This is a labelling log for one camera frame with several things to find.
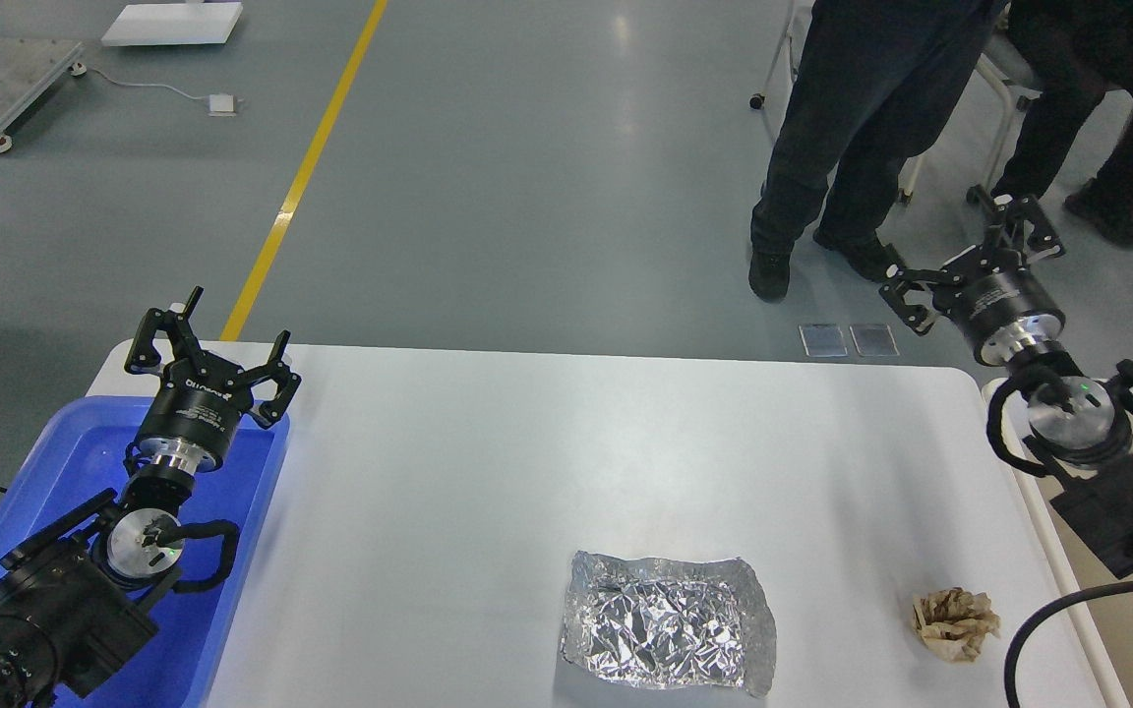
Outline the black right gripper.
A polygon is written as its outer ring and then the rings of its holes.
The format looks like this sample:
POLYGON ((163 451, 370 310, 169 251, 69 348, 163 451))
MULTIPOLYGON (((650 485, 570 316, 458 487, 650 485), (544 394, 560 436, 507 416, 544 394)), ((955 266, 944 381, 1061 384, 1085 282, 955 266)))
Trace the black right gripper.
POLYGON ((949 319, 976 362, 1016 369, 1064 349, 1064 312, 1028 268, 1066 250, 1034 197, 987 196, 982 210, 982 249, 966 248, 940 268, 910 267, 896 248, 886 248, 891 266, 878 295, 915 335, 949 319), (982 276, 982 268, 999 272, 982 276))

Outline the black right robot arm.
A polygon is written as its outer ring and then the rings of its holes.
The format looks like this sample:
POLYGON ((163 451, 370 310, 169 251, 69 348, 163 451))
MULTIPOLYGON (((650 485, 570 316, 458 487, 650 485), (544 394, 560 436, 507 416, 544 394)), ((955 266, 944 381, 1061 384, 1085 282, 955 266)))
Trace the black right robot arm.
POLYGON ((1133 592, 1133 360, 1099 382, 1060 344, 1064 312, 1031 265, 1064 247, 1034 198, 997 199, 985 215, 983 241, 940 268, 909 267, 886 246, 880 295, 917 334, 949 319, 976 362, 1006 369, 987 407, 995 457, 1060 484, 1053 510, 1114 575, 1111 585, 1048 602, 1021 624, 1004 658, 1004 696, 1016 707, 1020 654, 1036 628, 1082 602, 1133 592))

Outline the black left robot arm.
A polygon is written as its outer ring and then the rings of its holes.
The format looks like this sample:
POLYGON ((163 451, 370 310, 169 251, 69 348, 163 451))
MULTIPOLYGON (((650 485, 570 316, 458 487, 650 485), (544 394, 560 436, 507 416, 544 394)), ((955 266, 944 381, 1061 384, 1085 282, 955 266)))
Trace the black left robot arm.
POLYGON ((233 572, 242 529, 184 521, 184 503, 224 464, 242 418, 282 421, 303 379, 286 362, 288 330, 253 368, 203 348, 191 329, 202 295, 147 310, 133 339, 125 372, 160 389, 127 444, 125 488, 95 493, 1 558, 0 707, 51 707, 60 685, 90 696, 157 636, 157 602, 233 572))

